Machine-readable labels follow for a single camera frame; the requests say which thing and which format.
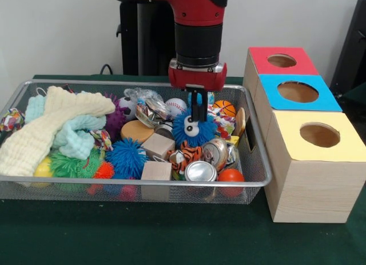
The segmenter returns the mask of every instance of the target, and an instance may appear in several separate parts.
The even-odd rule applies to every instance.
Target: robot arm
[[[170,62],[170,82],[174,87],[192,92],[193,120],[205,121],[207,91],[220,91],[226,78],[226,63],[219,62],[219,53],[228,0],[158,1],[171,5],[176,23],[177,58]],[[197,104],[198,93],[202,95],[202,106]]]

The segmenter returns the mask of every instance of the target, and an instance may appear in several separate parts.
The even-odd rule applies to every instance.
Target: light blue towel
[[[94,137],[82,130],[100,130],[106,124],[106,116],[96,118],[91,115],[80,115],[67,121],[56,134],[52,148],[59,149],[69,158],[85,160],[94,147]]]
[[[27,110],[25,111],[25,124],[43,116],[45,110],[46,97],[37,95],[28,100]]]

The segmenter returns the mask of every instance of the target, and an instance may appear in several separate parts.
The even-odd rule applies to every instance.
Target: black cable
[[[104,65],[103,65],[102,70],[101,70],[101,72],[99,73],[99,75],[102,75],[102,74],[103,74],[104,69],[105,69],[106,67],[107,67],[107,68],[108,68],[108,70],[109,70],[109,74],[113,75],[112,68],[109,66],[109,64],[104,64]]]

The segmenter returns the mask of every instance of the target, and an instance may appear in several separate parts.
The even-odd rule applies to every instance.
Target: tiger toy
[[[188,141],[185,140],[179,150],[168,151],[168,155],[169,162],[172,164],[173,178],[175,180],[185,180],[185,169],[188,164],[201,159],[202,147],[189,147]]]

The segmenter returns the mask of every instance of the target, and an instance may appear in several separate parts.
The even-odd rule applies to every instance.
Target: wooden shape sorter box
[[[274,222],[344,223],[366,180],[366,147],[343,113],[274,111],[265,192]]]
[[[259,75],[319,75],[310,57],[299,47],[250,47],[243,85],[254,100]]]
[[[254,106],[266,142],[272,111],[336,111],[342,109],[319,75],[260,75]]]

